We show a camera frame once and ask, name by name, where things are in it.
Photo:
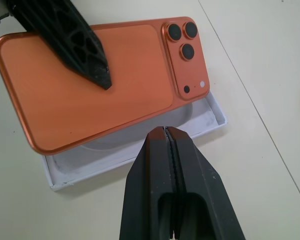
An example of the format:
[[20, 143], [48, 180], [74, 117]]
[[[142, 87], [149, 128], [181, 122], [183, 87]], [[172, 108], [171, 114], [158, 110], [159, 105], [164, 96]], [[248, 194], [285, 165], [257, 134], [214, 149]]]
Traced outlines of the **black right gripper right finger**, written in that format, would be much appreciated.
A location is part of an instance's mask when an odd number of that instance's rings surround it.
[[220, 175], [186, 132], [167, 127], [166, 133], [177, 186], [176, 239], [245, 239]]

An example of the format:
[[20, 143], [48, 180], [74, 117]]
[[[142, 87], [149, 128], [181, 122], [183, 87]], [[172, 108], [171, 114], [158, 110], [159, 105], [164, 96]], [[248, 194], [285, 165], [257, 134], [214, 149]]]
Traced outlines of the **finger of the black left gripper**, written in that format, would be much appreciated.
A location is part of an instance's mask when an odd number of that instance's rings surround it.
[[70, 0], [11, 0], [12, 15], [38, 33], [72, 71], [107, 90], [112, 86], [100, 39]]

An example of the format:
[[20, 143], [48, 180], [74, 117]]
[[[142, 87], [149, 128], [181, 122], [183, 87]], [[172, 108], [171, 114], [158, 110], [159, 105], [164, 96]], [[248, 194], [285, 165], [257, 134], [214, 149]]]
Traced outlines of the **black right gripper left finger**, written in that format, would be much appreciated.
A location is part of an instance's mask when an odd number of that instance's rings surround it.
[[150, 131], [128, 172], [121, 215], [121, 240], [169, 240], [175, 194], [170, 143], [163, 127]]

